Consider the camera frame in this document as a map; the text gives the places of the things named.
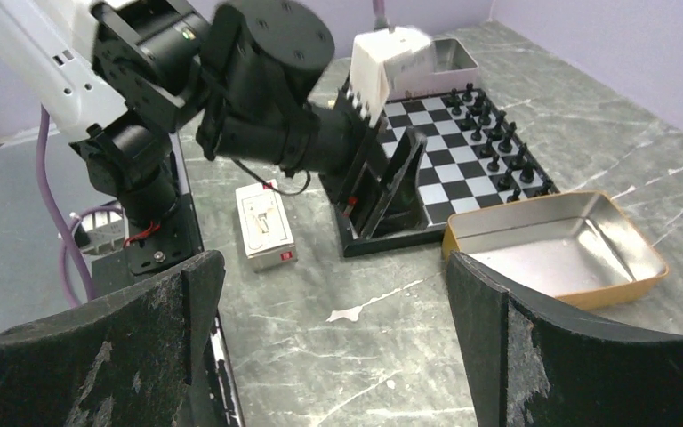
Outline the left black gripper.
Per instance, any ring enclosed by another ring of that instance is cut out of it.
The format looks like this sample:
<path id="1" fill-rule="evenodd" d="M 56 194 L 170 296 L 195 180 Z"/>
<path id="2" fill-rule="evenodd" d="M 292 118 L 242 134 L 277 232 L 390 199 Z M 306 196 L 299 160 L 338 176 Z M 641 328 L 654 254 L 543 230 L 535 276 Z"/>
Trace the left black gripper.
<path id="1" fill-rule="evenodd" d="M 205 109 L 197 143 L 209 160 L 275 165 L 287 176 L 316 173 L 330 203 L 362 238 L 425 229 L 417 189 L 425 134 L 406 127 L 377 173 L 374 164 L 384 155 L 376 141 L 379 127 L 368 118 L 347 88 L 338 90 L 332 107 L 275 102 L 271 95 L 243 107 L 218 95 Z"/>

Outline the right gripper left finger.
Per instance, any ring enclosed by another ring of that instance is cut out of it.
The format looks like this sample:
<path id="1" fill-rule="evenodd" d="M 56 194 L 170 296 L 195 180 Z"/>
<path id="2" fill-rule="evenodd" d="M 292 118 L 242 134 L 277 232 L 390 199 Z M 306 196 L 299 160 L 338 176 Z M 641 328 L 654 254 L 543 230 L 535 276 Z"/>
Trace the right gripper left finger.
<path id="1" fill-rule="evenodd" d="M 206 365 L 225 262 L 209 250 L 0 333 L 0 426 L 213 426 Z"/>

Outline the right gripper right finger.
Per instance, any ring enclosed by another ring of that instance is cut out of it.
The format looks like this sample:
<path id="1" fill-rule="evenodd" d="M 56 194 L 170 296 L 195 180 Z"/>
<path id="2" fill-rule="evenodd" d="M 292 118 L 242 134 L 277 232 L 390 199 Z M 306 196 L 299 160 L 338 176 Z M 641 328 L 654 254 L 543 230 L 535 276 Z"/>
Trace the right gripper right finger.
<path id="1" fill-rule="evenodd" d="M 683 335 L 578 309 L 459 252 L 446 291 L 481 426 L 683 426 Z"/>

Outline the silver metal tin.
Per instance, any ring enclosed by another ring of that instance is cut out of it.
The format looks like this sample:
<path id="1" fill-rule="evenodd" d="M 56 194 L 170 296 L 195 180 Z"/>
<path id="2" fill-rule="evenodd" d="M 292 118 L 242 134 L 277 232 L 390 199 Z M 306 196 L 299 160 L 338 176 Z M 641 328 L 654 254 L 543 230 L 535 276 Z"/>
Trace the silver metal tin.
<path id="1" fill-rule="evenodd" d="M 480 68 L 463 43 L 455 37 L 433 40 L 437 55 L 435 71 L 420 77 L 408 77 L 390 91 L 389 101 L 402 101 L 463 91 L 467 84 L 481 88 Z"/>

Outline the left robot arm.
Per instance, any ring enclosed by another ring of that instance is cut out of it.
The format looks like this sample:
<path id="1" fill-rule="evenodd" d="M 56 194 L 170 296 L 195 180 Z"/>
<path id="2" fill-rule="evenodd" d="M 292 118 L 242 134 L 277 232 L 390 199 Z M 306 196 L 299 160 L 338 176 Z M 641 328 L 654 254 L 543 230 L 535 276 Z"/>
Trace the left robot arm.
<path id="1" fill-rule="evenodd" d="M 309 93 L 333 36 L 296 1 L 227 1 L 211 19 L 186 1 L 0 1 L 0 57 L 37 93 L 92 186 L 124 208 L 125 269 L 142 279 L 201 249 L 171 142 L 193 117 L 208 160 L 317 173 L 363 239 L 426 226 L 416 189 L 424 134 L 407 126 L 392 157 L 382 142 L 390 88 L 430 57 L 431 40 L 391 26 L 381 2 L 374 19 L 330 108 Z"/>

